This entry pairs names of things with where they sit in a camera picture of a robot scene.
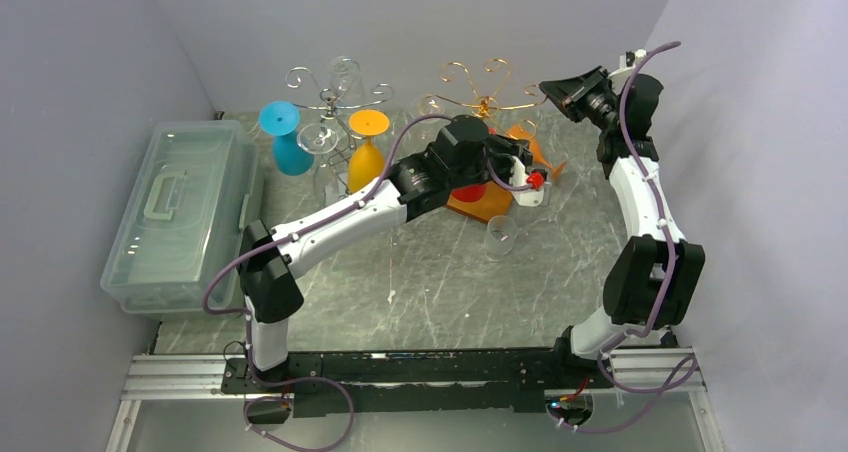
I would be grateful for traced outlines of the clear plain wine glass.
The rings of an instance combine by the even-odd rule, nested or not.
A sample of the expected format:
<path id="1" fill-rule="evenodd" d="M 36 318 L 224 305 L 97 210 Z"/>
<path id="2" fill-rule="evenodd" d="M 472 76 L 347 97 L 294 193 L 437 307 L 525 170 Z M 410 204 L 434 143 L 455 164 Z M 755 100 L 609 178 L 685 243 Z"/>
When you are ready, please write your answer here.
<path id="1" fill-rule="evenodd" d="M 333 160 L 340 154 L 340 132 L 325 123 L 312 123 L 298 132 L 298 145 L 315 160 L 313 192 L 322 207 L 332 205 L 346 196 L 346 186 Z"/>

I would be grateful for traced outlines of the blue plastic wine glass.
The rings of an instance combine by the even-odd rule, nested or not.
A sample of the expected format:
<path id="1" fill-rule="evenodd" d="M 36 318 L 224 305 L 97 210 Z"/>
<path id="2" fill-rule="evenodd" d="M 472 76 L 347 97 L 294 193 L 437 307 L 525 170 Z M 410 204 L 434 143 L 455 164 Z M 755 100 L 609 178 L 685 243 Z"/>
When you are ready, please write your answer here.
<path id="1" fill-rule="evenodd" d="M 298 108 L 287 101 L 267 104 L 258 116 L 260 128 L 272 138 L 271 151 L 276 167 L 287 176 L 305 174 L 314 163 L 313 155 L 299 145 L 299 123 Z"/>

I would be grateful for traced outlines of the red plastic wine glass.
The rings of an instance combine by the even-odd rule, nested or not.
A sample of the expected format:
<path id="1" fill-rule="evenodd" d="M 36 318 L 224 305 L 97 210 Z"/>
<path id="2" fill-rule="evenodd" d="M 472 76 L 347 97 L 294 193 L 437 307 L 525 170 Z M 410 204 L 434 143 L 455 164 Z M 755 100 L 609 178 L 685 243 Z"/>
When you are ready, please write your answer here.
<path id="1" fill-rule="evenodd" d="M 460 187 L 455 187 L 452 190 L 452 199 L 463 203 L 472 203 L 484 196 L 486 183 L 489 181 L 485 150 L 485 138 L 488 136 L 489 130 L 486 126 L 482 128 L 481 132 L 464 132 L 459 152 Z"/>

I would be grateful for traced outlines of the clear patterned wine glass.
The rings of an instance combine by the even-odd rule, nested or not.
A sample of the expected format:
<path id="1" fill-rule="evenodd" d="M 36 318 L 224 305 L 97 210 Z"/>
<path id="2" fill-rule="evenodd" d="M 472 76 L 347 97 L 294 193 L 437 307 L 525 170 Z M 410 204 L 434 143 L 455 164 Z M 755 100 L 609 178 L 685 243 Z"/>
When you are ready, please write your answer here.
<path id="1" fill-rule="evenodd" d="M 425 115 L 441 115 L 444 109 L 439 100 L 433 95 L 425 95 L 412 101 L 407 107 L 406 113 L 410 120 L 416 119 Z M 429 125 L 433 120 L 422 121 L 413 128 L 413 131 L 420 137 L 425 137 L 429 132 Z"/>

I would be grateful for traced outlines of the yellow plastic wine glass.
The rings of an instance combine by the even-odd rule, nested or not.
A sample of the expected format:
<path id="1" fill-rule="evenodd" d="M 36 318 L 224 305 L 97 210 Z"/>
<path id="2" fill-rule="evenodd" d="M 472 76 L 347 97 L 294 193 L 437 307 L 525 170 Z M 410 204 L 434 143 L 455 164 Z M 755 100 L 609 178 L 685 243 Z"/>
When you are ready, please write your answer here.
<path id="1" fill-rule="evenodd" d="M 351 115 L 349 127 L 364 139 L 349 161 L 347 184 L 351 193 L 362 190 L 381 174 L 385 161 L 373 138 L 385 133 L 389 126 L 389 118 L 378 110 L 359 110 Z"/>

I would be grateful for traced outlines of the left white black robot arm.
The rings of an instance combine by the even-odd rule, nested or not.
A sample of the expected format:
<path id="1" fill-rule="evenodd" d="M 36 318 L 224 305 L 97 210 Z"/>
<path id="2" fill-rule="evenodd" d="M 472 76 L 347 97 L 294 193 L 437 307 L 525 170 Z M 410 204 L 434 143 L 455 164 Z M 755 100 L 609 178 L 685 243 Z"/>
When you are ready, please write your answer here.
<path id="1" fill-rule="evenodd" d="M 237 270 L 245 295 L 248 379 L 264 392 L 287 378 L 289 319 L 303 305 L 297 281 L 337 251 L 447 204 L 453 191 L 495 183 L 523 206 L 543 201 L 546 172 L 529 143 L 490 132 L 479 118 L 447 120 L 426 148 L 387 166 L 358 192 L 270 232 L 255 223 Z"/>

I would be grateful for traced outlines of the clear plastic storage box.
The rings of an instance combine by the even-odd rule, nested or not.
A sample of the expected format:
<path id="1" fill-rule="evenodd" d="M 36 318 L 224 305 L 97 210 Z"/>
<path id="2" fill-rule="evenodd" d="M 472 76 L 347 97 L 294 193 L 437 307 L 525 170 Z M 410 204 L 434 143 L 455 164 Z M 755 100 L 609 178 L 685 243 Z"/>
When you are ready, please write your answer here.
<path id="1" fill-rule="evenodd" d="M 194 314 L 235 307 L 235 275 L 205 287 L 240 255 L 258 219 L 259 147 L 237 121 L 155 127 L 102 274 L 101 288 L 129 314 Z"/>

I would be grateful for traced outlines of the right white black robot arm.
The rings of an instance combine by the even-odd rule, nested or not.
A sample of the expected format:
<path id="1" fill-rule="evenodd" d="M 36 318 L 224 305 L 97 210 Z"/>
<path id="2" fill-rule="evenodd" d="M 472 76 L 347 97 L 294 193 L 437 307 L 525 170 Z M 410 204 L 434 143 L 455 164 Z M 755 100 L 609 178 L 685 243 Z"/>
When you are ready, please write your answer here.
<path id="1" fill-rule="evenodd" d="M 664 90 L 656 78 L 598 66 L 572 78 L 543 81 L 546 98 L 569 120 L 600 131 L 596 157 L 615 192 L 628 241 L 602 290 L 601 306 L 568 329 L 570 349 L 551 360 L 557 383 L 574 387 L 590 358 L 627 337 L 679 325 L 691 304 L 706 254 L 672 216 L 660 183 L 659 157 L 649 135 Z"/>

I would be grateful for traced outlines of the orange plastic wine glass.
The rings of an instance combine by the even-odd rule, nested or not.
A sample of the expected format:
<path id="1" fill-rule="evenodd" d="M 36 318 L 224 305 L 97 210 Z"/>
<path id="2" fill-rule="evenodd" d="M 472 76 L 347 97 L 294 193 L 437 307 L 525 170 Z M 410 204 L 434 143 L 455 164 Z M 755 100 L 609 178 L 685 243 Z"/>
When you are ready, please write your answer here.
<path id="1" fill-rule="evenodd" d="M 537 137 L 538 127 L 534 122 L 523 120 L 520 123 L 513 124 L 507 129 L 506 135 L 513 139 L 526 140 L 528 142 L 530 152 L 533 154 L 534 164 L 546 168 L 549 171 L 549 177 L 552 182 L 555 182 L 560 177 L 567 163 L 563 161 L 558 165 L 554 165 L 548 160 Z"/>

